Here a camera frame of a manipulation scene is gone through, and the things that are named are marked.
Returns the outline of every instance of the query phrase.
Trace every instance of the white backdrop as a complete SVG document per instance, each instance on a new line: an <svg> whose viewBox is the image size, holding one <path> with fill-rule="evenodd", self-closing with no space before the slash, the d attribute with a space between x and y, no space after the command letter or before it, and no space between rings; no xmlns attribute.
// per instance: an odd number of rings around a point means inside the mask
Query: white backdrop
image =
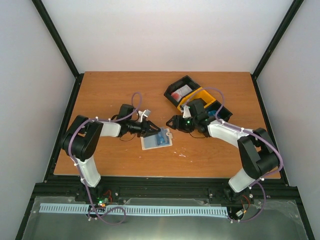
<svg viewBox="0 0 320 240"><path fill-rule="evenodd" d="M0 239L15 239L75 78L31 1L0 1Z"/></svg>
<svg viewBox="0 0 320 240"><path fill-rule="evenodd" d="M320 239L320 1L304 1L258 78L291 185Z"/></svg>
<svg viewBox="0 0 320 240"><path fill-rule="evenodd" d="M80 72L253 72L291 2L43 1Z"/></svg>

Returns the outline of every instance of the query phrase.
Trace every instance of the wooden tabletop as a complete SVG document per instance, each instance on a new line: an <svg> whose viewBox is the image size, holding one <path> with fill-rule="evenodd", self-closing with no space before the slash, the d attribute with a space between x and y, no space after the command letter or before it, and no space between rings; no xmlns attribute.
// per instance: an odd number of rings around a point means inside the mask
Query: wooden tabletop
<svg viewBox="0 0 320 240"><path fill-rule="evenodd" d="M233 113L230 123L266 128L249 72L86 72L70 123L77 115L110 118L122 104L131 104L132 94L140 91L140 109L151 110L148 119L158 127L166 127L166 122L180 112L164 92L185 75L202 87L215 87L224 93L225 106ZM221 102L219 94L210 93ZM101 137L94 153L98 172L102 176L230 178L241 169L239 151L234 146L212 137L192 138L187 133L170 131L173 146L150 150L142 150L138 137L131 141ZM64 151L60 152L54 174L78 175Z"/></svg>

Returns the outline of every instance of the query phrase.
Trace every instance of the purple cable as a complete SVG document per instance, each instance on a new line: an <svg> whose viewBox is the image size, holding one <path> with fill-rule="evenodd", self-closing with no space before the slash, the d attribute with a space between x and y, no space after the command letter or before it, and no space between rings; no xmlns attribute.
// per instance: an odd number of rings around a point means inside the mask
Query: purple cable
<svg viewBox="0 0 320 240"><path fill-rule="evenodd" d="M262 187L262 185L260 184L260 182L256 182L255 184L259 185L259 187L261 188L262 190L262 193L263 193L263 204L261 206L261 209L260 211L254 215L253 217L250 217L249 219L246 219L246 220L240 220L239 223L247 223L247 222L250 222L251 220L257 218L261 213L262 211L264 210L265 208L265 204L266 204L266 192L264 190L264 188Z"/></svg>
<svg viewBox="0 0 320 240"><path fill-rule="evenodd" d="M69 153L69 156L70 158L74 161L74 163L76 164L76 168L78 169L78 172L79 172L79 175L80 175L80 178L83 179L83 184L85 186L85 189L86 189L86 192L88 194L88 198L89 198L89 202L91 204L91 208L92 210L94 211L94 213L96 214L96 216L101 220L103 221L104 223L108 224L108 225L119 225L121 223L123 223L126 219L126 210L123 208L123 207L120 207L120 206L117 206L117 207L114 207L112 209L110 209L109 211L107 211L106 213L104 213L102 216L100 216L97 212L97 209L95 208L95 205L94 205L94 202L92 200L92 197L91 197L91 194L90 194L90 190L89 190L89 187L88 187L88 184L87 184L87 181L84 177L84 175L82 174L81 172L81 169L80 169L80 166L79 164L77 164L77 160L76 158L72 155L71 153L71 146L72 146L72 143L74 142L75 140L75 137L76 135L79 133L79 131L82 129L82 127L84 125L86 125L87 123L91 122L91 121L96 121L95 118L89 118L88 120L84 121L83 123L81 123L79 125L79 127L75 130L74 134L72 135L71 139L70 139L70 143L69 143L69 146L68 146L68 153ZM117 223L110 223L106 220L104 220L102 217L104 217L105 215L107 215L108 213L112 212L113 210L115 209L121 209L123 211L123 219L120 221L120 222L117 222Z"/></svg>
<svg viewBox="0 0 320 240"><path fill-rule="evenodd" d="M133 93L132 97L131 97L131 105L133 106L134 105L134 97L135 95L139 95L140 97L140 100L139 100L139 103L138 103L138 106L132 111L132 113L128 114L127 116L124 116L122 118L119 118L119 119L115 119L115 120L109 120L109 119L99 119L99 121L102 121L102 122L113 122L113 123L116 123L116 122L119 122L119 121L122 121L124 119L127 119L129 118L130 116L132 116L134 113L138 112L139 108L141 107L141 104L142 104L142 94L141 92L139 91L136 91Z"/></svg>
<svg viewBox="0 0 320 240"><path fill-rule="evenodd" d="M284 167L284 161L283 161L280 153L278 152L278 150L277 150L272 144L270 144L270 143L269 143L268 141L266 141L264 138L258 136L257 134L255 134L255 133L253 133L253 132L251 132L251 131L248 131L248 130L246 130L246 129L244 129L244 128L241 128L241 127L239 127L239 126L233 125L233 124L231 124L231 123L228 123L228 122L226 122L226 121L218 118L219 112L221 111L221 109L222 109L222 108L224 107L224 105L225 105L225 96L224 96L224 94L223 94L219 89L217 89L217 88L215 88L215 87L203 87L203 88L200 89L199 91L196 91L194 94L192 94L192 95L188 98L188 100L187 100L183 105L186 105L186 104L190 101L190 99L191 99L194 95L196 95L198 92L200 92L200 91L202 91L202 90L206 90L206 89L215 90L215 91L218 92L218 93L221 95L221 97L222 97L222 104L221 104L221 106L219 107L219 109L216 111L216 113L215 113L215 115L214 115L214 116L215 116L215 119L216 119L219 123L221 123L221 124L223 124L223 125L226 125L227 127L231 128L231 129L233 129L233 130L236 130L236 131L239 131L239 132L243 131L244 133L249 134L249 135L257 138L258 140L260 140L261 142L263 142L264 144L266 144L269 148L271 148L271 149L274 151L274 153L275 153L275 155L277 156L277 158L279 159L279 167L278 167L276 170L270 171L270 172L266 173L265 175L261 176L261 178L265 178L265 177L267 177L267 176L269 176L269 175L271 175L271 174L280 172L281 169ZM257 179L256 181L254 181L254 182L250 185L250 187L252 187L254 184L258 183L259 180L260 180L260 179Z"/></svg>
<svg viewBox="0 0 320 240"><path fill-rule="evenodd" d="M121 120L124 120L124 119L127 119L129 118L130 116L132 116L134 113L136 113L140 106L141 106L141 103L142 103L142 95L139 91L137 92L134 92L132 97L131 97L131 104L134 105L134 97L135 95L138 94L140 96L140 100L139 100L139 103L138 103L138 106L132 111L132 113L128 114L127 116L125 117L122 117L122 118L119 118L119 119L116 119L116 120L113 120L112 122L119 122ZM80 124L80 126L75 130L74 134L72 135L71 139L70 139L70 143L69 143L69 146L68 146L68 153L69 153L69 156L70 158L73 160L74 164L76 164L76 168L78 169L78 172L79 172L79 175L80 175L80 178L83 179L83 184L85 186L85 189L86 189L86 192L88 194L88 198L89 198L89 201L90 201L90 204L91 204L91 208L92 210L94 211L94 213L96 214L96 216L101 220L103 221L104 223L108 224L108 225L119 225L121 223L123 223L126 219L126 210L123 208L123 207L120 207L120 206L116 206L110 210L108 210L107 212L105 212L102 216L100 216L97 212L97 209L95 208L95 205L94 205L94 202L92 200L92 197L91 197L91 194L90 194L90 190L89 190L89 187L88 187L88 184L87 184L87 181L86 179L84 178L82 172L81 172L81 169L80 169L80 166L77 164L77 160L75 159L75 157L72 155L71 153L71 146L72 146L72 143L74 142L77 134L80 132L80 130L82 129L83 126L85 126L87 123L91 122L91 121L97 121L97 119L95 118L89 118L88 120L84 121L82 124ZM105 120L105 119L101 119L100 121L102 122L108 122L109 119ZM110 212L114 211L115 209L120 209L123 211L123 219L120 221L120 222L117 222L117 223L110 223L108 221L105 221L102 217L106 216L107 214L109 214Z"/></svg>

